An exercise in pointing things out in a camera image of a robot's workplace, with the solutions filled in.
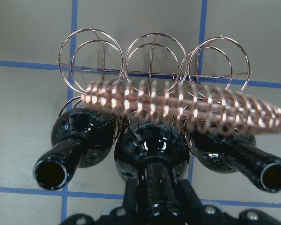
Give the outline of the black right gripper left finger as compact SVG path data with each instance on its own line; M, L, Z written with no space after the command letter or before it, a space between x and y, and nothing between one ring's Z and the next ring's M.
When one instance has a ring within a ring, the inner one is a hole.
M137 207L137 184L136 179L127 179L123 199L123 207L130 211L136 211Z

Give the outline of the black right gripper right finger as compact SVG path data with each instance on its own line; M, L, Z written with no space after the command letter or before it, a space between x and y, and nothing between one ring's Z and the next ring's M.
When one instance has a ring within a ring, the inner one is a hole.
M195 211L202 207L200 199L188 180L178 180L177 190L178 198L184 211Z

